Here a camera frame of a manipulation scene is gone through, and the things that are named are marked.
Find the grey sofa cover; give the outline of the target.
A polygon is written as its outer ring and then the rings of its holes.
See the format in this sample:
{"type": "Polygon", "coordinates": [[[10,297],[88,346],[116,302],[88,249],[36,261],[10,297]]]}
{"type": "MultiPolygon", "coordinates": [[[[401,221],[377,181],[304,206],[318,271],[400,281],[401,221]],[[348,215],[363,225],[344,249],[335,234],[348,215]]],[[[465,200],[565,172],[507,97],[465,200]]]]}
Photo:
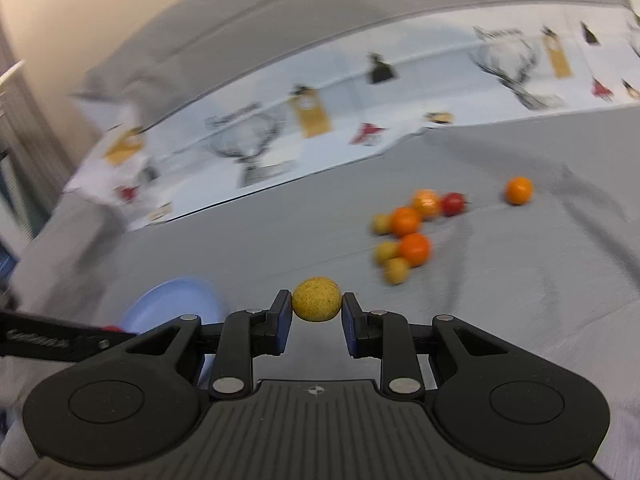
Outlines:
{"type": "MultiPolygon", "coordinates": [[[[37,35],[16,34],[56,132],[103,130],[81,99],[134,103],[153,127],[224,84],[355,32],[465,9],[621,6],[639,0],[68,0],[37,35]]],[[[413,322],[450,313],[583,374],[612,422],[596,457],[639,474],[639,100],[568,114],[424,129],[381,153],[139,229],[67,183],[11,282],[21,308],[114,323],[144,292],[183,275],[230,311],[323,275],[370,309],[413,322]],[[522,176],[525,205],[504,199],[522,176]],[[376,214],[417,190],[462,193],[466,211],[423,221],[431,257],[387,284],[376,214]]]]}

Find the light blue plate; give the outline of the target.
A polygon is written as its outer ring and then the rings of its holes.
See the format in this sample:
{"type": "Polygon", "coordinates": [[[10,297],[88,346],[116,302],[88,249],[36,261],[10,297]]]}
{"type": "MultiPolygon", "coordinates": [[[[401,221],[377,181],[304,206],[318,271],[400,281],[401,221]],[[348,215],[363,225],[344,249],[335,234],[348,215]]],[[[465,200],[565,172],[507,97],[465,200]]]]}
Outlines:
{"type": "MultiPolygon", "coordinates": [[[[201,319],[204,327],[205,324],[224,322],[229,313],[227,304],[212,284],[200,278],[183,276],[163,282],[142,295],[122,315],[117,326],[129,333],[142,334],[181,315],[193,314],[201,319]]],[[[156,356],[135,354],[133,357],[136,372],[143,377],[154,377],[150,380],[163,380],[162,376],[166,374],[156,356]]],[[[185,381],[191,387],[206,389],[213,362],[214,356],[206,354],[200,377],[186,378],[185,381]]]]}

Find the yellow speckled round fruit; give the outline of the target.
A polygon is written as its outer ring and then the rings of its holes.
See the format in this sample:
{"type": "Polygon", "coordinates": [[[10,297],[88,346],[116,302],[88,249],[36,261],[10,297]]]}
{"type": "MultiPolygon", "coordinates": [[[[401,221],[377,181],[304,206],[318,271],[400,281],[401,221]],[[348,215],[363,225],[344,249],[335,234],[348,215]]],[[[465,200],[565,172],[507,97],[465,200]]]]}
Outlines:
{"type": "Polygon", "coordinates": [[[338,285],[324,276],[308,278],[293,292],[294,313],[307,322],[332,320],[342,306],[342,293],[338,285]]]}

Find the small yellow fruit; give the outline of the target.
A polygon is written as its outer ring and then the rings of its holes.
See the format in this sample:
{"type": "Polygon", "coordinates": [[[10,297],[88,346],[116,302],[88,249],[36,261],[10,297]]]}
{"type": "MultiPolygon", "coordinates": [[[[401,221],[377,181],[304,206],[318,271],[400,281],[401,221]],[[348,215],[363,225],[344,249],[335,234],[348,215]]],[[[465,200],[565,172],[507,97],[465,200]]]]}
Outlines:
{"type": "Polygon", "coordinates": [[[371,221],[371,232],[383,236],[392,232],[392,217],[389,214],[376,214],[371,221]]]}
{"type": "Polygon", "coordinates": [[[384,278],[387,284],[397,286],[407,281],[411,266],[405,258],[391,258],[384,263],[384,278]]]}
{"type": "Polygon", "coordinates": [[[398,257],[398,246],[396,240],[384,240],[376,246],[374,251],[375,262],[379,266],[384,266],[388,260],[398,257]]]}

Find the pale orange striped fruit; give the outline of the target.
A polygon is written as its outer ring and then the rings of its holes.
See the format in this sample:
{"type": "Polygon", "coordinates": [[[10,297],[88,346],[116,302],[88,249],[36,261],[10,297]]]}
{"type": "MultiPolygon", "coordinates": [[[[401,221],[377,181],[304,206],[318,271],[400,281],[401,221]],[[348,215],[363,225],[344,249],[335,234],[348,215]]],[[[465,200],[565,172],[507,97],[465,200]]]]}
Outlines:
{"type": "Polygon", "coordinates": [[[414,192],[411,207],[420,214],[423,221],[431,221],[442,215],[442,200],[433,190],[417,190],[414,192]]]}

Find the deer print white cloth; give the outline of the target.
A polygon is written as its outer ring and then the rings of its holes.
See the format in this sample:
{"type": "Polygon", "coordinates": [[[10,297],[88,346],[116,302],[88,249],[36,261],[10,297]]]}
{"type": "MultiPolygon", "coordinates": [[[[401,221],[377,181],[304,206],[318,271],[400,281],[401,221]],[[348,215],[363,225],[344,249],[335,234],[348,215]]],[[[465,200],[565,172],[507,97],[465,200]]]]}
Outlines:
{"type": "Polygon", "coordinates": [[[287,56],[153,127],[81,99],[103,140],[67,189],[130,228],[367,158],[409,134],[636,104],[639,18],[521,4],[407,18],[287,56]]]}

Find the orange tangerine cluster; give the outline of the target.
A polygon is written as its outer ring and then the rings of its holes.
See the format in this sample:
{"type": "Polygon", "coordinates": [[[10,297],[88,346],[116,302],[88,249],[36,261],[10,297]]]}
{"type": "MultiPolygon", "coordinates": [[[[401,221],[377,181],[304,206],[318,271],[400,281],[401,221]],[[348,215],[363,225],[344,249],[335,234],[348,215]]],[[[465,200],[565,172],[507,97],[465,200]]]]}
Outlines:
{"type": "Polygon", "coordinates": [[[404,258],[412,268],[423,266],[431,257],[430,239],[418,232],[407,234],[398,242],[398,256],[404,258]]]}
{"type": "Polygon", "coordinates": [[[418,232],[422,223],[419,211],[412,207],[399,207],[390,215],[390,232],[393,236],[401,238],[418,232]]]}

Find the red small fruit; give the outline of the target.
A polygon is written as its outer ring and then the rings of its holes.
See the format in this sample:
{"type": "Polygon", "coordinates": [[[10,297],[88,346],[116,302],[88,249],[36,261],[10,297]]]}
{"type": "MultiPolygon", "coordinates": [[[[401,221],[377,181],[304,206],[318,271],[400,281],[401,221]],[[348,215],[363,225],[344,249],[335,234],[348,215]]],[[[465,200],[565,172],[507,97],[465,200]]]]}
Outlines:
{"type": "Polygon", "coordinates": [[[442,205],[442,214],[446,217],[454,217],[459,214],[463,214],[468,206],[468,199],[458,192],[451,192],[444,196],[440,200],[442,205]]]}

